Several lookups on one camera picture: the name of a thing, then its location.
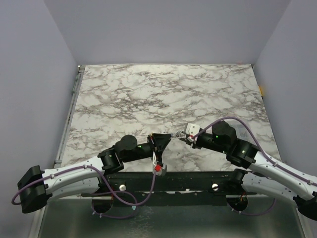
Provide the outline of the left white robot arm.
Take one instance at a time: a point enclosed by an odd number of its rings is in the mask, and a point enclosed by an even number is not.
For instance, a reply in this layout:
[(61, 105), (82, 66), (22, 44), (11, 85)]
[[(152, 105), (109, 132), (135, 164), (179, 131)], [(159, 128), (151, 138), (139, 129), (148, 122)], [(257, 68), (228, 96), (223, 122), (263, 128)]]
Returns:
[(147, 142), (138, 144), (132, 135), (126, 135), (111, 148), (100, 152), (84, 162), (59, 169), (41, 170), (39, 166), (31, 167), (18, 182), (13, 205), (21, 205), (24, 214), (32, 213), (46, 206), (49, 198), (57, 190), (85, 179), (105, 177), (121, 171), (124, 163), (152, 159), (154, 176), (166, 173), (166, 164), (162, 162), (162, 154), (172, 138), (171, 134), (150, 134)]

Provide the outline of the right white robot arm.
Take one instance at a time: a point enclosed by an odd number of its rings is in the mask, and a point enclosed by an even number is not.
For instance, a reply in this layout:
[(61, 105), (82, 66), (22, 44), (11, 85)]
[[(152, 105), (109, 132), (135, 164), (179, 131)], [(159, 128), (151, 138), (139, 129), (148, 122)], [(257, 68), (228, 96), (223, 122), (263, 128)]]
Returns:
[(301, 172), (266, 153), (258, 142), (250, 143), (236, 135), (235, 128), (224, 120), (210, 125), (211, 133), (188, 123), (185, 141), (193, 148), (206, 148), (226, 155), (238, 167), (237, 177), (227, 182), (228, 190), (245, 190), (284, 200), (305, 217), (317, 219), (317, 178)]

